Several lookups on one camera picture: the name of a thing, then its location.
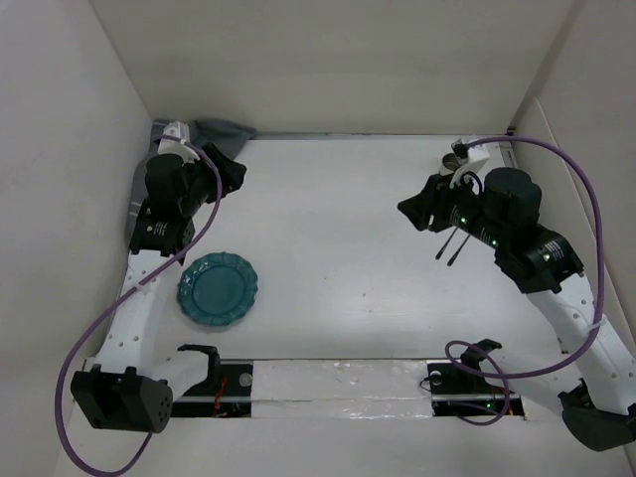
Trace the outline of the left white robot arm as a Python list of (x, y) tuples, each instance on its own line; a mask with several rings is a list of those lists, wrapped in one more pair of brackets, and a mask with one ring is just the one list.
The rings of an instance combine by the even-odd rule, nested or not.
[(239, 189), (246, 168), (206, 145), (187, 161), (182, 153), (148, 159), (145, 197), (129, 241), (130, 283), (88, 371), (78, 371), (72, 395), (96, 429), (159, 433), (173, 403), (191, 390), (210, 394), (223, 382), (220, 356), (208, 345), (185, 344), (169, 361), (154, 360), (163, 310), (195, 240), (194, 215)]

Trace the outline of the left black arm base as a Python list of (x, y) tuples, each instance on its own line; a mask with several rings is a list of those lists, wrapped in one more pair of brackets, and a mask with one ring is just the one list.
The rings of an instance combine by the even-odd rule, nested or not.
[(215, 384), (198, 384), (172, 407), (173, 418), (243, 418), (251, 416), (253, 362), (221, 361)]

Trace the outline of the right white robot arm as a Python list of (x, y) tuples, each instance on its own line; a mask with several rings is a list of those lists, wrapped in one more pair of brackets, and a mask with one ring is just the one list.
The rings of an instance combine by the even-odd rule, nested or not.
[(468, 344), (454, 364), (470, 391), (493, 385), (559, 415), (583, 446), (605, 451), (635, 440), (635, 358), (602, 313), (583, 264), (567, 241), (539, 222), (542, 191), (530, 176), (497, 168), (434, 174), (398, 210), (420, 232), (464, 231), (543, 314), (566, 364), (533, 370), (491, 339)]

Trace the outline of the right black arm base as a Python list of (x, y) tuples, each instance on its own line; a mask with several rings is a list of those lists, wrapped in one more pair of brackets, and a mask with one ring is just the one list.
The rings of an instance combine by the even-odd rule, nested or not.
[(506, 416), (525, 416), (521, 397), (510, 393), (505, 407), (504, 389), (483, 379), (463, 373), (448, 360), (425, 362), (426, 372), (418, 386), (430, 397), (434, 417), (495, 417), (502, 410)]

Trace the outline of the white brown paper cup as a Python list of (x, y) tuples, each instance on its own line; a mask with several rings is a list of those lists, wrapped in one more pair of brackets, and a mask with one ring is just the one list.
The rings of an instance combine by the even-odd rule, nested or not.
[(442, 176), (453, 175), (462, 166), (462, 159), (449, 152), (442, 156), (438, 173)]

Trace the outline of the teal ceramic plate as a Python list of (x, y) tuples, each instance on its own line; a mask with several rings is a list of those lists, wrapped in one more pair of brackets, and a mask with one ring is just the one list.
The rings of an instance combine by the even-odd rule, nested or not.
[(195, 324), (225, 328), (249, 312), (257, 293), (258, 275), (247, 259), (213, 252), (183, 271), (176, 297), (181, 312)]

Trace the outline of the grey striped cloth placemat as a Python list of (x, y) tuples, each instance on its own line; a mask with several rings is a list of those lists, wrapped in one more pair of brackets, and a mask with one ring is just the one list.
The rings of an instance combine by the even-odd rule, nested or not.
[[(222, 119), (201, 119), (187, 121), (190, 141), (201, 148), (214, 145), (220, 153), (230, 160), (236, 160), (250, 139), (256, 135), (256, 130), (239, 123)], [(146, 156), (137, 164), (133, 175), (128, 216), (124, 228), (124, 239), (130, 242), (137, 215), (141, 205), (147, 197), (145, 187), (146, 164), (149, 159), (158, 154), (158, 144), (150, 140)]]

